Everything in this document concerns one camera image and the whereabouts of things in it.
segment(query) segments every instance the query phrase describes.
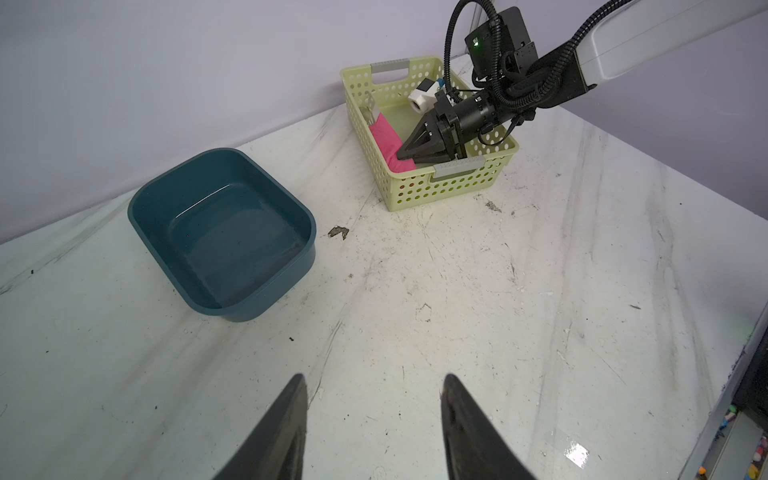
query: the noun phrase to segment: purple wall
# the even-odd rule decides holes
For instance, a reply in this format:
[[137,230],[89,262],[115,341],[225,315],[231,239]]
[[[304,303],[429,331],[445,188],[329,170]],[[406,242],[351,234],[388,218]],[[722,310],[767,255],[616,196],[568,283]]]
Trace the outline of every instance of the purple wall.
[[0,242],[343,103],[344,67],[442,55],[454,5],[0,0]]
[[[440,55],[455,4],[0,2],[0,242],[342,103],[343,67]],[[495,3],[521,8],[543,54],[603,0]],[[455,52],[471,16],[472,6]],[[768,217],[767,46],[763,13],[566,108]]]
[[[517,5],[539,55],[568,40],[604,0]],[[641,65],[564,106],[768,218],[768,12]],[[525,146],[525,139],[520,138]]]

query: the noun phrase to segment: yellow plastic basket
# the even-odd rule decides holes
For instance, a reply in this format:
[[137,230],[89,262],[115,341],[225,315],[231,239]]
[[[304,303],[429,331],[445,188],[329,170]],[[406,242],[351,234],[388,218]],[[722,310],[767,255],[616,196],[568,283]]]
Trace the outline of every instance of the yellow plastic basket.
[[[403,70],[405,74],[406,68],[408,74],[400,80],[382,84],[373,83],[374,74],[394,70]],[[473,157],[482,156],[485,159],[484,163],[482,159],[477,158],[474,161],[463,159],[421,167],[401,174],[393,173],[387,167],[363,113],[370,112],[371,100],[373,100],[400,136],[400,140],[404,141],[421,120],[421,115],[411,108],[408,95],[423,78],[436,80],[441,77],[442,61],[437,57],[405,58],[341,70],[349,121],[355,128],[376,184],[379,185],[379,191],[390,211],[488,188],[496,181],[512,155],[518,151],[518,142],[511,135],[497,147],[487,147],[474,139],[465,144],[467,154]],[[451,81],[457,88],[468,89],[464,81],[454,72],[452,72]],[[460,94],[463,98],[467,98],[471,92],[460,92]],[[505,127],[499,126],[487,135],[485,141],[490,143],[498,141],[505,132]],[[462,165],[468,170],[462,171]]]

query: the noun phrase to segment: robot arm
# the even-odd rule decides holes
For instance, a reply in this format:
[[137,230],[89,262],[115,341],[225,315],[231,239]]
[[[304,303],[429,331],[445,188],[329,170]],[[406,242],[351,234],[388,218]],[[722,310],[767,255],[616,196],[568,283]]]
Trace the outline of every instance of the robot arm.
[[[450,39],[469,2],[479,3],[488,21],[465,39],[473,83],[481,90],[461,100],[450,81]],[[506,121],[511,121],[508,134],[533,120],[536,108],[562,104],[766,9],[768,0],[611,0],[570,40],[539,58],[517,7],[496,13],[489,0],[459,0],[446,35],[445,90],[437,93],[435,108],[424,115],[398,158],[434,164],[466,157],[464,143],[474,137],[485,143],[482,135]]]

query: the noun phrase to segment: cable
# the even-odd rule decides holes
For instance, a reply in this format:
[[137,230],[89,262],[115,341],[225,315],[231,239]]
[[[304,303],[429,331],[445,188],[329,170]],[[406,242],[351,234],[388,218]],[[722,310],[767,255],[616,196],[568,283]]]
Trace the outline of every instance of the cable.
[[506,140],[506,139],[507,139],[507,137],[509,136],[509,134],[510,134],[510,133],[512,133],[512,130],[513,130],[513,129],[514,129],[516,126],[517,126],[517,123],[518,123],[518,120],[519,120],[519,119],[520,119],[520,115],[518,115],[517,117],[514,117],[514,118],[512,118],[512,120],[509,122],[509,126],[507,127],[507,132],[504,134],[504,136],[502,137],[502,139],[501,139],[501,140],[499,140],[499,141],[497,141],[496,143],[494,143],[494,144],[486,144],[486,143],[485,143],[485,142],[482,140],[482,134],[481,134],[480,132],[478,132],[478,141],[479,141],[481,144],[485,145],[486,147],[495,147],[496,145],[501,145],[501,144],[503,144],[503,143],[504,143],[504,140]]
[[488,87],[488,82],[487,81],[481,81],[478,78],[478,74],[477,74],[477,72],[475,71],[474,68],[472,69],[472,84],[474,86],[478,87],[478,88],[487,88]]
[[633,1],[634,0],[611,0],[610,2],[605,3],[603,6],[595,10],[595,12],[590,15],[589,18],[587,18],[587,21],[581,24],[581,27],[579,27],[576,33],[574,33],[573,37],[565,42],[558,60],[555,62],[554,67],[552,67],[552,69],[549,71],[549,75],[547,76],[546,80],[544,80],[544,84],[541,86],[541,88],[537,88],[536,91],[533,91],[524,97],[517,98],[515,100],[510,100],[505,95],[503,95],[502,92],[502,95],[499,95],[497,99],[508,108],[521,110],[535,103],[538,103],[542,98],[546,98],[553,89],[559,86],[565,67],[567,67],[571,62],[571,59],[576,52],[576,47],[581,43],[582,40],[584,40],[584,37],[587,36],[587,33],[589,33],[589,31],[605,17]]
[[451,19],[448,22],[448,30],[445,33],[445,50],[443,51],[442,62],[442,74],[443,81],[445,82],[445,93],[455,102],[458,103],[461,98],[455,91],[455,88],[451,84],[451,41],[453,40],[453,30],[456,27],[459,14],[462,13],[462,9],[469,3],[476,3],[485,10],[485,14],[488,16],[488,24],[491,27],[491,53],[494,58],[494,65],[490,75],[490,83],[492,87],[493,95],[503,94],[501,83],[498,79],[498,57],[502,48],[502,26],[498,20],[498,14],[494,8],[491,0],[458,0],[456,7],[453,9]]

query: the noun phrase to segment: white object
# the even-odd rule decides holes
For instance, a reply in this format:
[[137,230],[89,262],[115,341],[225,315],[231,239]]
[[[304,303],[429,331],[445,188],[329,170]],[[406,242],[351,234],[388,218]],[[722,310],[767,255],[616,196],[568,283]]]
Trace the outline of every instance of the white object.
[[587,85],[601,84],[767,9],[768,0],[637,0],[598,23],[576,55]]
[[368,99],[366,103],[368,104],[368,108],[362,109],[362,115],[363,117],[366,118],[366,123],[370,127],[371,125],[379,121],[379,115],[382,114],[382,111],[381,109],[379,109],[379,106],[376,104],[376,99],[373,98],[373,95],[368,94]]
[[410,95],[408,95],[408,99],[411,102],[411,108],[418,111],[420,114],[424,114],[431,110],[437,102],[435,94],[438,89],[440,89],[438,82],[433,83],[426,91],[416,88]]

